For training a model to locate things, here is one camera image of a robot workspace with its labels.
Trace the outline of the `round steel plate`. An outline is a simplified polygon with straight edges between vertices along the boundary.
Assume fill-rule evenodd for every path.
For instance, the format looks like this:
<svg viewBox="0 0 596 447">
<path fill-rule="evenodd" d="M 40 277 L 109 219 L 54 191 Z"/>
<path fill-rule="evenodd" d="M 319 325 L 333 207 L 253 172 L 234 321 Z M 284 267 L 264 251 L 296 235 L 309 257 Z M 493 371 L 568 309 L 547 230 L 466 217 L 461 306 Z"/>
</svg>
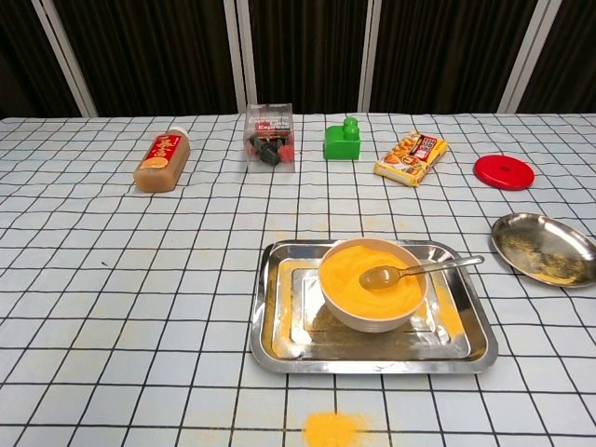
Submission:
<svg viewBox="0 0 596 447">
<path fill-rule="evenodd" d="M 573 227 L 534 213 L 511 213 L 491 230 L 496 251 L 512 267 L 545 284 L 596 284 L 596 244 Z"/>
</svg>

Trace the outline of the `white bowl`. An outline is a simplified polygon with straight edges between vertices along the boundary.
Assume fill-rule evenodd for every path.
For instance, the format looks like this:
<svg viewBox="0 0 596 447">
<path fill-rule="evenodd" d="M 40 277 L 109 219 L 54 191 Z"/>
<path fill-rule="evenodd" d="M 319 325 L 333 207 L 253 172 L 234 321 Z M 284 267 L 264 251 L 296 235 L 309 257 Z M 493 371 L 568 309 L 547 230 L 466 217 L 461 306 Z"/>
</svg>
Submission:
<svg viewBox="0 0 596 447">
<path fill-rule="evenodd" d="M 320 270 L 322 264 L 334 253 L 338 252 L 341 249 L 346 249 L 353 246 L 362 245 L 367 248 L 380 250 L 380 251 L 388 251 L 394 255 L 396 255 L 399 259 L 403 262 L 407 263 L 409 266 L 420 265 L 420 262 L 416 259 L 416 257 L 408 250 L 404 249 L 400 245 L 385 241 L 382 239 L 375 239 L 375 238 L 368 238 L 368 237 L 360 237 L 355 239 L 349 239 L 345 241 L 338 241 L 333 243 L 332 247 L 327 250 L 327 252 L 323 255 L 319 267 L 318 267 L 318 281 L 322 290 L 322 294 L 324 296 L 325 304 L 327 308 L 332 312 L 332 314 L 338 318 L 342 323 L 348 326 L 351 329 L 360 331 L 360 332 L 370 332 L 370 333 L 379 333 L 379 332 L 388 332 L 392 331 L 398 326 L 404 324 L 408 321 L 416 311 L 422 306 L 426 294 L 427 294 L 427 279 L 423 275 L 415 276 L 419 280 L 420 287 L 423 291 L 423 299 L 421 302 L 411 311 L 406 312 L 403 315 L 400 315 L 396 318 L 388 318 L 388 319 L 369 319 L 369 318 L 362 318 L 356 315 L 350 314 L 349 312 L 345 311 L 343 308 L 339 307 L 329 296 L 328 293 L 323 289 L 321 285 L 320 279 Z"/>
</svg>

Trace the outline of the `red round plastic disc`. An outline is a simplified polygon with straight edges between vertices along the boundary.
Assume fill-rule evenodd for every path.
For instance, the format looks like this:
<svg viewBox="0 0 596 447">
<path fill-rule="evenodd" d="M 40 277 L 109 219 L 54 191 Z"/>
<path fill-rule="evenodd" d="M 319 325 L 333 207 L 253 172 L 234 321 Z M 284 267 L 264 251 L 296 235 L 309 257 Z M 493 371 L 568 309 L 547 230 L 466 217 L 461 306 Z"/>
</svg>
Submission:
<svg viewBox="0 0 596 447">
<path fill-rule="evenodd" d="M 473 172 L 483 183 L 508 191 L 527 189 L 535 180 L 530 166 L 511 156 L 482 156 L 475 162 Z"/>
</svg>

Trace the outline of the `brown juice bottle red label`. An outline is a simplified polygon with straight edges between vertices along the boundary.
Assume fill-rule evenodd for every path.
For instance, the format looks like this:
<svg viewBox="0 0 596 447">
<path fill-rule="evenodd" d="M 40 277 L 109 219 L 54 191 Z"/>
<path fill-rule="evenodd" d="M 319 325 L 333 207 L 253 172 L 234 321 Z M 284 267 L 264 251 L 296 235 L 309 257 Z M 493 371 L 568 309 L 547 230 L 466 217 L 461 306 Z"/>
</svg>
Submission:
<svg viewBox="0 0 596 447">
<path fill-rule="evenodd" d="M 172 191 L 183 172 L 191 147 L 187 132 L 170 127 L 158 135 L 135 169 L 136 186 L 145 193 Z"/>
</svg>

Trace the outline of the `metal spoon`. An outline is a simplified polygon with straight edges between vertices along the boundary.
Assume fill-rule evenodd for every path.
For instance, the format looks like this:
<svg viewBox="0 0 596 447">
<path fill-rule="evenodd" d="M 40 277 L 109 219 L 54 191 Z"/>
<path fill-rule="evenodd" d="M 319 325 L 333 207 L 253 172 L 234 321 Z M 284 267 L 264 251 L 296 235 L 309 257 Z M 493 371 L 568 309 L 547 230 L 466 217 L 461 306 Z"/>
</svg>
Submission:
<svg viewBox="0 0 596 447">
<path fill-rule="evenodd" d="M 397 284 L 407 276 L 418 276 L 435 271 L 459 268 L 484 262 L 483 256 L 458 258 L 439 263 L 420 264 L 407 268 L 397 268 L 392 265 L 376 266 L 359 277 L 359 284 L 366 290 L 382 290 Z"/>
</svg>

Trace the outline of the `clear plastic capsule box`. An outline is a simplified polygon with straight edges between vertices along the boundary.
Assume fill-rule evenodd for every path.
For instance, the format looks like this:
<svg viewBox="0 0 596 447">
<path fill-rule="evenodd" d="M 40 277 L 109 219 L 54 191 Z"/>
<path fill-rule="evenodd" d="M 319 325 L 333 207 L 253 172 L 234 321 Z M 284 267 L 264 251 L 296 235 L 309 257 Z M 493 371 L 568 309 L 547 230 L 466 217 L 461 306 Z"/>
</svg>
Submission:
<svg viewBox="0 0 596 447">
<path fill-rule="evenodd" d="M 295 172 L 292 104 L 249 104 L 243 143 L 248 172 Z"/>
</svg>

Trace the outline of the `white screen frame post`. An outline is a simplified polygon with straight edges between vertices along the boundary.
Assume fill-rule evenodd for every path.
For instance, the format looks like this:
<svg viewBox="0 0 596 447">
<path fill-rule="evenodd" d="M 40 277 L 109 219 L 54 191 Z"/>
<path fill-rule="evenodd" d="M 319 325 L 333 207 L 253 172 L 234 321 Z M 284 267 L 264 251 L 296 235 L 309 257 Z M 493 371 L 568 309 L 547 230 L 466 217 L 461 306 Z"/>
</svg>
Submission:
<svg viewBox="0 0 596 447">
<path fill-rule="evenodd" d="M 243 114 L 258 102 L 249 0 L 223 0 L 223 6 L 237 110 Z"/>
<path fill-rule="evenodd" d="M 529 77 L 535 67 L 535 62 L 530 62 L 532 51 L 537 39 L 542 22 L 547 15 L 551 0 L 536 0 L 535 9 L 530 19 L 524 38 L 521 41 L 518 54 L 511 69 L 497 107 L 499 114 L 514 114 L 517 111 Z"/>
<path fill-rule="evenodd" d="M 83 117 L 98 117 L 95 102 L 53 0 L 30 0 Z"/>
<path fill-rule="evenodd" d="M 370 111 L 382 4 L 383 0 L 367 0 L 358 100 L 358 111 L 362 113 Z"/>
</svg>

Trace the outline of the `rectangular steel tray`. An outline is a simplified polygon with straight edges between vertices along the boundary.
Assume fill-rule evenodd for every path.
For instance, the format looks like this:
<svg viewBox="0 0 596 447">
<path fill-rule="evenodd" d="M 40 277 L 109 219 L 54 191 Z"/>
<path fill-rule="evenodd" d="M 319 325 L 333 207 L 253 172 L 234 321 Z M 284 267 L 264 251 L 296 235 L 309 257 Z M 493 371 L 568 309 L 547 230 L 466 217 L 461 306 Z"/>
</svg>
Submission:
<svg viewBox="0 0 596 447">
<path fill-rule="evenodd" d="M 425 300 L 398 328 L 355 331 L 327 308 L 318 266 L 336 241 L 269 245 L 261 262 L 251 352 L 276 373 L 480 373 L 498 342 L 463 268 L 427 274 Z"/>
</svg>

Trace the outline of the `white black checkered tablecloth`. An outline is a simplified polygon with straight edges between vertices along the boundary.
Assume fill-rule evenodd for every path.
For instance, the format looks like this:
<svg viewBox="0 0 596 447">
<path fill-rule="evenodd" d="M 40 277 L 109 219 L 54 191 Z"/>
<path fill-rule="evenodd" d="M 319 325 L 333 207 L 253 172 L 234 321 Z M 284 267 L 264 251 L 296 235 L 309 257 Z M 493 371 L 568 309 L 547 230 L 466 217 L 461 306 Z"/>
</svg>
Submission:
<svg viewBox="0 0 596 447">
<path fill-rule="evenodd" d="M 596 115 L 360 115 L 359 160 L 328 162 L 340 115 L 294 119 L 295 172 L 248 172 L 240 115 L 0 120 L 0 447 L 285 447 L 311 413 L 371 419 L 364 447 L 596 447 L 596 287 L 558 289 L 494 253 L 512 212 L 596 241 Z M 183 128 L 176 187 L 133 174 Z M 417 131 L 448 149 L 416 187 L 373 173 Z M 503 155 L 524 190 L 473 172 Z M 292 238 L 430 239 L 471 277 L 499 343 L 478 375 L 278 374 L 249 349 L 262 249 Z"/>
</svg>

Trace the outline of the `green toy building block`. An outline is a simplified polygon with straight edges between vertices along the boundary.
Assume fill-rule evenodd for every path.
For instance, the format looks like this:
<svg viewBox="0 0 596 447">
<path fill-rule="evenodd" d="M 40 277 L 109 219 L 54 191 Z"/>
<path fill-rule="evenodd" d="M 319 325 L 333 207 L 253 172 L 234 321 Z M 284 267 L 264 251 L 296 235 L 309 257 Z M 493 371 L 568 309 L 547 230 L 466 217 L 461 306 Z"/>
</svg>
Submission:
<svg viewBox="0 0 596 447">
<path fill-rule="evenodd" d="M 325 130 L 323 155 L 326 160 L 358 160 L 360 151 L 359 122 L 348 116 L 342 125 Z"/>
</svg>

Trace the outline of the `orange powder pile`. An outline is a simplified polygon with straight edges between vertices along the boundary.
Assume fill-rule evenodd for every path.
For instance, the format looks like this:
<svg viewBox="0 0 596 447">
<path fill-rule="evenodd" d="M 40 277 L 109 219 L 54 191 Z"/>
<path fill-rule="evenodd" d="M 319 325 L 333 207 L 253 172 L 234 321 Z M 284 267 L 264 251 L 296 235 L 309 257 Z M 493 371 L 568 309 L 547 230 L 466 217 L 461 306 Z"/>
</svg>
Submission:
<svg viewBox="0 0 596 447">
<path fill-rule="evenodd" d="M 371 419 L 361 413 L 311 413 L 302 437 L 306 447 L 362 447 Z"/>
</svg>

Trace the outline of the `yellow snack package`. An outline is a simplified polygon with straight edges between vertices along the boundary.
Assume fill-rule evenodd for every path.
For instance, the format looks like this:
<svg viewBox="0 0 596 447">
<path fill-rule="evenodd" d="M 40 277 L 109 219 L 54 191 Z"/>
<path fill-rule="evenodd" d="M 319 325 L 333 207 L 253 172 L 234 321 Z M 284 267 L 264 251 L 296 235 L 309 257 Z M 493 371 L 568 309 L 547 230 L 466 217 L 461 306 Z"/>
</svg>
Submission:
<svg viewBox="0 0 596 447">
<path fill-rule="evenodd" d="M 416 187 L 447 149 L 444 139 L 412 131 L 375 163 L 373 173 Z"/>
</svg>

